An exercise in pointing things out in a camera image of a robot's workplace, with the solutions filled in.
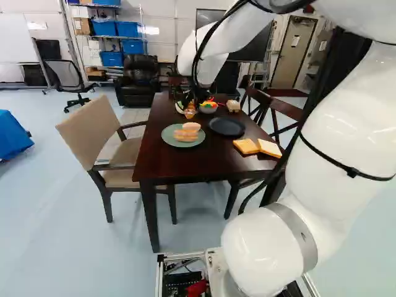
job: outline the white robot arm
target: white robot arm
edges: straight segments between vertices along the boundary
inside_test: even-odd
[[[257,2],[270,9],[276,1]],[[274,296],[331,257],[355,218],[396,173],[396,1],[317,0],[312,5],[374,42],[308,117],[286,167],[290,195],[236,217],[222,234],[230,274],[250,297]],[[228,53],[246,45],[272,17],[246,4],[225,20],[202,53],[198,81],[211,84]],[[211,26],[197,31],[198,46]],[[180,73],[191,74],[195,53],[192,34],[179,54]]]

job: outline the floor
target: floor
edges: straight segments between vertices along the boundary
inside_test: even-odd
[[[149,109],[122,109],[110,88],[105,94],[122,123],[147,118]],[[35,145],[0,164],[0,296],[153,296],[156,257],[151,252],[138,193],[113,195],[114,223],[107,224],[99,192],[54,128],[73,94],[39,90],[1,91],[0,108],[9,109],[33,135]],[[288,98],[297,106],[303,98]],[[278,117],[280,127],[290,123]],[[271,131],[267,117],[263,128]],[[128,131],[129,137],[143,133]],[[281,137],[282,145],[293,131]],[[117,145],[109,140],[100,158]],[[164,252],[189,252],[220,245],[227,183],[176,187],[179,222],[171,224],[166,196],[158,195],[158,222]],[[239,205],[252,190],[240,192]],[[312,272],[323,297],[375,296],[396,292],[396,225],[391,182],[381,199],[358,220],[342,250]],[[260,194],[247,211],[255,209]],[[234,209],[231,218],[236,216]]]

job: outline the television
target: television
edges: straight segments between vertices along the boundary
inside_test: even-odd
[[[226,11],[222,9],[197,9],[196,29],[220,20]],[[243,49],[230,53],[228,61],[262,62],[264,61],[267,43],[271,33],[272,23],[269,23]]]

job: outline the blue storage bin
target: blue storage bin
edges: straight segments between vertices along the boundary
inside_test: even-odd
[[[101,51],[101,62],[106,67],[123,67],[123,54],[119,51]]]
[[[136,22],[116,21],[118,36],[142,38],[142,25]]]
[[[121,0],[93,0],[92,3],[98,5],[121,5]]]
[[[92,20],[95,35],[117,36],[116,24],[113,20],[97,21]]]
[[[122,44],[124,54],[144,54],[147,49],[147,42],[143,40],[123,40]]]

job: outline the doorway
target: doorway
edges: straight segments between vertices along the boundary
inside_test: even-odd
[[[273,71],[271,88],[292,89],[311,43],[317,19],[291,15],[278,61]]]

